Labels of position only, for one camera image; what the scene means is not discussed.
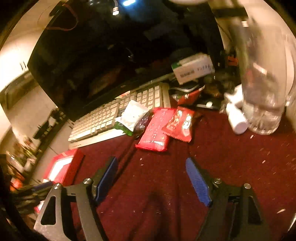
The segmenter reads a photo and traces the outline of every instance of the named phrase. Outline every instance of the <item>dark red desk surface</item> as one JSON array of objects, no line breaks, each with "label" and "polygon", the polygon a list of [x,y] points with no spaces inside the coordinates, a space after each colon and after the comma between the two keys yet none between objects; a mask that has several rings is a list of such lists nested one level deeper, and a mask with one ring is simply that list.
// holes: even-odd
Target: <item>dark red desk surface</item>
[{"label": "dark red desk surface", "polygon": [[[273,240],[288,229],[296,212],[296,135],[290,123],[284,118],[269,136],[249,130],[238,136],[226,115],[201,113],[204,116],[191,143],[171,139],[165,153],[138,150],[134,147],[137,141],[128,136],[81,148],[85,158],[75,184],[93,176],[109,156],[120,158],[115,184],[97,208],[110,240],[195,239],[207,208],[199,202],[186,174],[189,156],[228,184],[250,183]],[[79,230],[76,210],[73,216]]]}]

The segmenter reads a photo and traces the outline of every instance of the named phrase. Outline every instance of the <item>monitor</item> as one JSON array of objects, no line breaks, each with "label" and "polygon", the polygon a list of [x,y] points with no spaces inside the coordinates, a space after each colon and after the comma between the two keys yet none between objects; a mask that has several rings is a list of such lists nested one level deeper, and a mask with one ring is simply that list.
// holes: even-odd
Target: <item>monitor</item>
[{"label": "monitor", "polygon": [[[169,0],[70,0],[66,4],[51,12],[54,16],[28,68],[72,121],[171,73],[173,62],[192,54],[210,54],[215,66],[223,49],[207,3],[190,11]],[[214,50],[207,46],[207,38]]]}]

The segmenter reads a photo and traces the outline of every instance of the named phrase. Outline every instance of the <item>metal bolt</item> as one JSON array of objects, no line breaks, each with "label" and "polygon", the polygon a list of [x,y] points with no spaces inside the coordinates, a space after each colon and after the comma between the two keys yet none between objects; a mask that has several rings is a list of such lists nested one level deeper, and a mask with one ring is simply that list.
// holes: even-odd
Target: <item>metal bolt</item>
[{"label": "metal bolt", "polygon": [[244,187],[245,187],[245,189],[250,189],[251,188],[251,185],[249,183],[245,183],[244,184]]},{"label": "metal bolt", "polygon": [[89,184],[89,183],[91,183],[91,179],[90,178],[86,178],[86,179],[83,180],[83,183],[84,184]]},{"label": "metal bolt", "polygon": [[61,187],[62,187],[62,185],[61,185],[60,183],[56,183],[56,184],[54,184],[54,186],[53,186],[54,189],[59,189],[59,188],[61,188]]},{"label": "metal bolt", "polygon": [[214,182],[217,183],[217,184],[220,184],[222,181],[221,181],[220,178],[216,178],[216,179],[214,180]]}]

